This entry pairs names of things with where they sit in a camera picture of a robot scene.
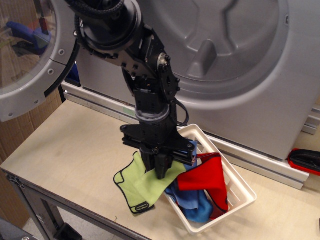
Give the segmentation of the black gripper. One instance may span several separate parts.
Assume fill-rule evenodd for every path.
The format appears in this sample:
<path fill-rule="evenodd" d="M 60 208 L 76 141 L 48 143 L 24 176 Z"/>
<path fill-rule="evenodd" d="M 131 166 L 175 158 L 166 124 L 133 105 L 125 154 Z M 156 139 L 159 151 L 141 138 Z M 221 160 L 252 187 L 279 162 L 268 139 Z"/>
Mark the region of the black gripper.
<path fill-rule="evenodd" d="M 155 168 L 159 180 L 165 178 L 173 159 L 186 165 L 195 162 L 196 147 L 178 133 L 176 118 L 172 115 L 160 121 L 140 120 L 139 124 L 123 125 L 120 131 L 124 134 L 123 143 L 140 149 L 146 170 Z"/>

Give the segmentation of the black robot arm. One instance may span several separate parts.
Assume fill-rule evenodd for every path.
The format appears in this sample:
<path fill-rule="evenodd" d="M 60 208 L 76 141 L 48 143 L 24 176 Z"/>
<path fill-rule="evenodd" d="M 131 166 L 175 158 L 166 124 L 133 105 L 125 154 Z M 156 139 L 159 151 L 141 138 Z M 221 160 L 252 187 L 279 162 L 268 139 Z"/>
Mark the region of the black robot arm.
<path fill-rule="evenodd" d="M 135 99 L 138 124 L 123 125 L 125 145 L 138 148 L 148 171 L 163 179 L 174 161 L 192 165 L 195 146 L 183 138 L 176 99 L 179 79 L 155 31 L 135 0 L 69 0 L 77 42 L 90 55 L 122 70 Z"/>

